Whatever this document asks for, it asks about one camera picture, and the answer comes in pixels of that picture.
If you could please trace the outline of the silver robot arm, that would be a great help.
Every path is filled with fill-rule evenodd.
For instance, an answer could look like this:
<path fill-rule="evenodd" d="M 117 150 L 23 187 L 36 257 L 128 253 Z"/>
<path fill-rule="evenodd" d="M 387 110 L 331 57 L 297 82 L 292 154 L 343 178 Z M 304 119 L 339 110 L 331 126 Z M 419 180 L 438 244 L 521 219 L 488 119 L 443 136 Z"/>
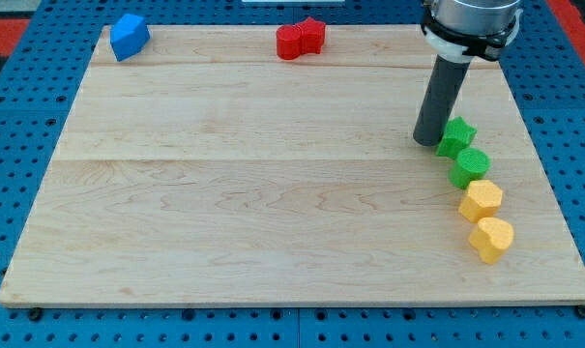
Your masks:
<path fill-rule="evenodd" d="M 468 64 L 499 60 L 520 27 L 520 0 L 428 0 L 422 32 L 442 59 Z"/>

